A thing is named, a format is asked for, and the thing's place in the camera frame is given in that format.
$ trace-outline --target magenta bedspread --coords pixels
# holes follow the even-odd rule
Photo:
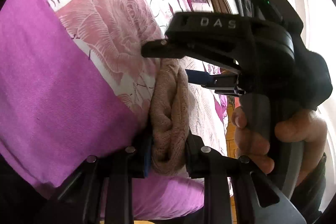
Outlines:
[[[88,155],[130,145],[145,126],[159,62],[142,58],[141,45],[164,37],[186,3],[7,0],[0,11],[0,153],[41,195],[48,198]],[[221,101],[211,98],[216,113]],[[211,117],[216,128],[221,115]],[[137,219],[202,206],[203,186],[194,180],[154,173],[133,180]]]

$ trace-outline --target gripper handle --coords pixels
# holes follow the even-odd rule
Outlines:
[[[270,101],[266,95],[254,93],[241,96],[240,103],[247,127],[270,142],[268,156],[274,160],[274,169],[268,177],[290,199],[301,168],[304,142],[280,142],[275,137],[274,127],[299,111],[300,104],[289,99]]]

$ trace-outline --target folded towel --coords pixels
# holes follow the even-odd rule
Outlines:
[[[162,59],[151,101],[153,128],[152,167],[174,175],[185,164],[184,147],[189,133],[188,77],[177,59]]]

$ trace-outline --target metal screw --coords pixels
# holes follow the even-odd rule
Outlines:
[[[240,156],[239,160],[244,164],[248,164],[250,162],[250,158],[248,156]]]
[[[126,153],[133,153],[135,151],[135,148],[133,146],[127,146],[125,148]]]
[[[211,148],[210,148],[209,146],[203,146],[203,147],[201,148],[201,151],[202,151],[203,153],[210,153]]]
[[[90,155],[86,158],[86,161],[90,164],[94,163],[97,160],[97,157],[94,155]]]

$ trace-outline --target hand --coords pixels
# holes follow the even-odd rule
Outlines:
[[[259,133],[246,128],[247,120],[241,107],[232,114],[232,123],[236,126],[235,142],[238,155],[246,155],[265,173],[274,168],[274,161],[267,156],[269,142]],[[276,137],[282,142],[305,141],[304,153],[297,184],[318,165],[326,144],[327,124],[313,110],[303,109],[285,122],[279,122],[274,129]]]

